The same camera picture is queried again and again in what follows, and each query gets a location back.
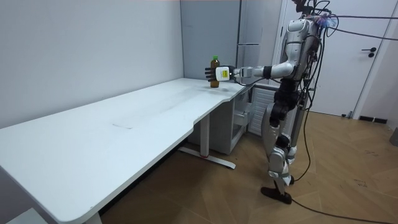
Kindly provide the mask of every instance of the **drawer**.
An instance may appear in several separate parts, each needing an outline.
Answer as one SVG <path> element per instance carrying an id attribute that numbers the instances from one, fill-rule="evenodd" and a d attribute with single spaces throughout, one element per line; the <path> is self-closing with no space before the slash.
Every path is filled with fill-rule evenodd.
<path id="1" fill-rule="evenodd" d="M 234 124 L 247 126 L 253 119 L 253 116 L 253 104 L 246 103 L 246 108 L 243 111 L 234 110 Z"/>

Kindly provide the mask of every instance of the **desk base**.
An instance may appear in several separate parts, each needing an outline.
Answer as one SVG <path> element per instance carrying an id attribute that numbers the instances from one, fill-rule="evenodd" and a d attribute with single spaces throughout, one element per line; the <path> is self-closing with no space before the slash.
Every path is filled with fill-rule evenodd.
<path id="1" fill-rule="evenodd" d="M 195 150 L 192 150 L 192 149 L 188 149 L 186 147 L 181 147 L 179 149 L 179 151 L 186 152 L 188 154 L 200 157 L 202 159 L 206 159 L 206 160 L 211 161 L 211 162 L 215 162 L 215 163 L 223 165 L 223 166 L 225 166 L 225 167 L 227 167 L 229 169 L 235 169 L 235 167 L 236 167 L 236 165 L 233 164 L 232 162 L 228 162 L 228 161 L 225 161 L 223 159 L 219 159 L 219 158 L 216 158 L 216 157 L 213 157 L 213 156 L 202 157 L 199 152 L 196 152 Z"/>

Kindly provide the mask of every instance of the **cable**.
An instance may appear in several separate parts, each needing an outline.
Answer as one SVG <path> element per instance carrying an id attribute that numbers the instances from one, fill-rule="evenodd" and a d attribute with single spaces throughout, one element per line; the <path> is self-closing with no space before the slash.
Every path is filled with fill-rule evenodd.
<path id="1" fill-rule="evenodd" d="M 325 5 L 325 7 L 323 7 L 322 10 L 319 10 L 319 11 L 317 12 L 318 15 L 320 15 L 321 12 L 325 12 L 326 7 L 328 7 L 329 4 L 330 4 L 330 1 L 327 1 L 327 0 L 319 1 L 319 2 L 317 2 L 317 5 L 315 6 L 315 8 L 318 7 L 318 5 L 319 5 L 320 3 L 323 3 L 323 2 L 327 2 L 327 4 Z"/>
<path id="2" fill-rule="evenodd" d="M 394 40 L 394 41 L 398 41 L 398 39 L 394 39 L 394 38 L 378 37 L 378 36 L 367 35 L 367 34 L 359 34 L 359 33 L 351 32 L 351 31 L 347 31 L 347 30 L 341 30 L 341 29 L 337 29 L 337 28 L 333 28 L 333 27 L 329 27 L 329 28 L 330 28 L 330 29 L 333 29 L 333 30 L 340 31 L 340 32 L 344 32 L 344 33 L 347 33 L 347 34 L 355 34 L 355 35 L 360 35 L 360 36 L 364 36 L 364 37 L 373 37 L 373 38 L 382 39 L 382 40 Z"/>
<path id="3" fill-rule="evenodd" d="M 266 78 L 260 78 L 260 79 L 254 81 L 254 82 L 252 82 L 252 83 L 250 83 L 250 84 L 242 84 L 242 83 L 238 82 L 238 81 L 236 80 L 235 77 L 233 78 L 233 80 L 235 81 L 235 83 L 237 83 L 237 84 L 239 84 L 239 85 L 241 85 L 241 86 L 251 86 L 251 85 L 254 85 L 254 84 L 256 84 L 257 82 L 259 82 L 259 81 L 261 81 L 261 80 L 265 80 L 265 79 L 266 79 Z"/>
<path id="4" fill-rule="evenodd" d="M 275 78 L 271 78 L 271 80 L 272 80 L 272 81 L 274 81 L 274 82 L 276 82 L 276 83 L 279 83 L 279 84 L 281 84 L 281 83 L 282 83 L 282 82 L 280 82 L 280 81 L 276 80 Z"/>
<path id="5" fill-rule="evenodd" d="M 304 206 L 300 203 L 298 203 L 296 200 L 292 199 L 292 201 L 294 201 L 294 203 L 296 203 L 297 205 L 300 205 L 301 207 L 308 209 L 312 212 L 316 212 L 322 215 L 328 215 L 330 217 L 335 217 L 335 218 L 344 218 L 344 219 L 348 219 L 348 220 L 354 220 L 354 221 L 359 221 L 359 222 L 368 222 L 368 223 L 380 223 L 380 224 L 393 224 L 393 223 L 389 223 L 389 222 L 379 222 L 379 221 L 372 221 L 372 220 L 365 220 L 365 219 L 361 219 L 361 218 L 350 218 L 350 217 L 343 217 L 343 216 L 339 216 L 339 215 L 332 215 L 326 212 L 321 212 L 321 211 L 317 211 L 315 209 L 312 208 L 308 208 L 307 206 Z"/>
<path id="6" fill-rule="evenodd" d="M 320 59 L 319 59 L 317 65 L 315 66 L 315 69 L 314 69 L 313 74 L 312 74 L 312 76 L 310 78 L 310 81 L 307 83 L 307 86 L 304 87 L 305 94 L 308 94 L 308 98 L 310 100 L 310 106 L 308 108 L 304 109 L 304 111 L 307 111 L 307 115 L 305 116 L 305 121 L 304 121 L 304 126 L 303 126 L 304 143 L 305 143 L 305 149 L 307 150 L 307 156 L 308 156 L 308 166 L 305 169 L 304 173 L 295 181 L 300 180 L 305 174 L 307 174 L 307 172 L 308 172 L 308 170 L 309 170 L 309 168 L 311 166 L 311 156 L 310 156 L 310 151 L 308 150 L 306 127 L 307 127 L 308 115 L 310 113 L 310 109 L 311 109 L 313 101 L 315 99 L 315 95 L 317 94 L 317 85 L 318 85 L 320 72 L 321 72 L 321 69 L 322 69 L 323 55 L 325 53 L 325 47 L 326 47 L 326 42 L 325 42 L 326 32 L 327 32 L 327 29 L 323 33 L 323 40 L 322 40 L 323 43 L 320 43 L 320 45 L 322 46 Z M 309 92 L 309 87 L 310 87 L 310 84 L 311 84 L 313 78 L 315 77 L 317 69 L 318 69 L 318 76 L 317 76 L 317 80 L 315 81 L 315 90 L 314 90 L 313 95 L 311 97 L 310 92 Z"/>
<path id="7" fill-rule="evenodd" d="M 307 127 L 307 120 L 308 120 L 308 115 L 310 114 L 310 110 L 307 110 L 307 115 L 305 115 L 305 121 L 304 121 L 304 127 L 303 127 L 303 132 L 304 132 L 304 143 L 305 143 L 305 148 L 307 149 L 307 155 L 308 155 L 308 166 L 305 169 L 304 173 L 301 175 L 301 177 L 299 177 L 296 181 L 299 181 L 309 170 L 310 166 L 311 166 L 311 156 L 310 156 L 310 151 L 308 150 L 308 144 L 307 144 L 307 135 L 305 133 L 305 128 Z"/>
<path id="8" fill-rule="evenodd" d="M 338 29 L 338 26 L 340 25 L 340 19 L 339 19 L 338 17 L 336 17 L 336 19 L 337 19 L 337 26 L 336 26 L 336 29 Z M 334 31 L 329 35 L 329 34 L 328 34 L 328 33 L 329 33 L 328 31 L 329 31 L 329 29 L 326 30 L 326 36 L 327 36 L 327 37 L 331 37 L 331 36 L 336 32 L 336 30 L 334 30 Z"/>
<path id="9" fill-rule="evenodd" d="M 398 19 L 398 17 L 384 17 L 384 16 L 337 16 L 330 15 L 330 18 L 339 17 L 339 18 L 353 18 L 353 19 Z"/>

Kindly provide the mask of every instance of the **bottle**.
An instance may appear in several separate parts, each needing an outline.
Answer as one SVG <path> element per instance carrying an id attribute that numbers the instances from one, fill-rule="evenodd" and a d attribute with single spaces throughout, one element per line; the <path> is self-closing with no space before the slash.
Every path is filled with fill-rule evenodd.
<path id="1" fill-rule="evenodd" d="M 218 56 L 214 55 L 213 60 L 210 62 L 210 68 L 216 68 L 220 66 L 220 61 L 218 60 Z M 215 80 L 210 82 L 210 87 L 212 88 L 218 88 L 220 85 L 220 82 Z"/>

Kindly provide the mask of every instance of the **white wall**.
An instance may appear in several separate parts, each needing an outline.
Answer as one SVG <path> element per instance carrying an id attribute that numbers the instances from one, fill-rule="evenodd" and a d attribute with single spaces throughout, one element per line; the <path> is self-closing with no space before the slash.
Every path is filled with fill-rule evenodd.
<path id="1" fill-rule="evenodd" d="M 0 33 L 0 128 L 183 77 L 179 1 L 2 0 Z M 32 206 L 0 173 L 0 223 Z"/>

